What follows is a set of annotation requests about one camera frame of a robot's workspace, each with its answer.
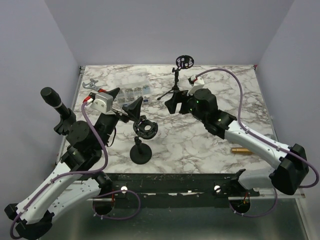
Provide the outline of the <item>black tripod microphone stand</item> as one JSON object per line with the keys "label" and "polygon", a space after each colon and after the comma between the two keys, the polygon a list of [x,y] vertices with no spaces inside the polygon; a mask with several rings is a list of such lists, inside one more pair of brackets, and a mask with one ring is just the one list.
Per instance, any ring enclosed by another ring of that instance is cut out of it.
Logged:
{"label": "black tripod microphone stand", "polygon": [[163,95],[157,98],[157,100],[161,100],[164,96],[168,94],[173,94],[175,91],[179,90],[178,82],[179,82],[179,72],[180,70],[190,69],[194,65],[194,59],[190,55],[181,55],[178,56],[175,60],[176,67],[172,68],[172,73],[174,73],[174,85],[171,90],[167,91]]}

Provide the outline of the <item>gold microphone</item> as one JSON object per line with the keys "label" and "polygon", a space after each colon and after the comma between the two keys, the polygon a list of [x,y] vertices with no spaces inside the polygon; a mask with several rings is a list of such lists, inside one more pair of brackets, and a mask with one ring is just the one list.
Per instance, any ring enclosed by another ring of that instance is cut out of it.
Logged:
{"label": "gold microphone", "polygon": [[253,152],[244,147],[233,147],[230,150],[233,154],[251,155]]}

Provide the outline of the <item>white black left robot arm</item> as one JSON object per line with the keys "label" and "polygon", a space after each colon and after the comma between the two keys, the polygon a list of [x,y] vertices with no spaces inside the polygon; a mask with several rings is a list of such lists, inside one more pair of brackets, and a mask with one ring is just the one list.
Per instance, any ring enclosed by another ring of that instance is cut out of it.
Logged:
{"label": "white black left robot arm", "polygon": [[142,104],[138,99],[122,111],[113,109],[113,101],[119,91],[119,88],[100,90],[83,100],[82,110],[91,107],[100,113],[96,123],[92,123],[87,116],[77,120],[75,113],[64,105],[53,88],[41,90],[43,100],[60,116],[54,131],[66,136],[69,147],[33,193],[19,203],[6,206],[4,211],[12,221],[12,239],[39,239],[69,207],[92,197],[104,198],[113,194],[112,181],[104,173],[104,168],[94,169],[93,166],[101,158],[108,158],[107,146],[118,122],[138,121]]}

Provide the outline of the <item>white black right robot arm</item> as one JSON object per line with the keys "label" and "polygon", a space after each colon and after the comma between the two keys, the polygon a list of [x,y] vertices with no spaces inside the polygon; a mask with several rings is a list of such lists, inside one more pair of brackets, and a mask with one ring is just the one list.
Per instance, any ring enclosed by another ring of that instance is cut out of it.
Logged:
{"label": "white black right robot arm", "polygon": [[309,172],[306,151],[301,145],[289,146],[242,127],[235,116],[218,108],[216,96],[207,88],[193,95],[177,90],[164,104],[170,114],[181,104],[180,114],[192,114],[212,135],[250,150],[270,165],[242,170],[230,183],[230,191],[236,196],[253,188],[276,188],[283,194],[293,195]]}

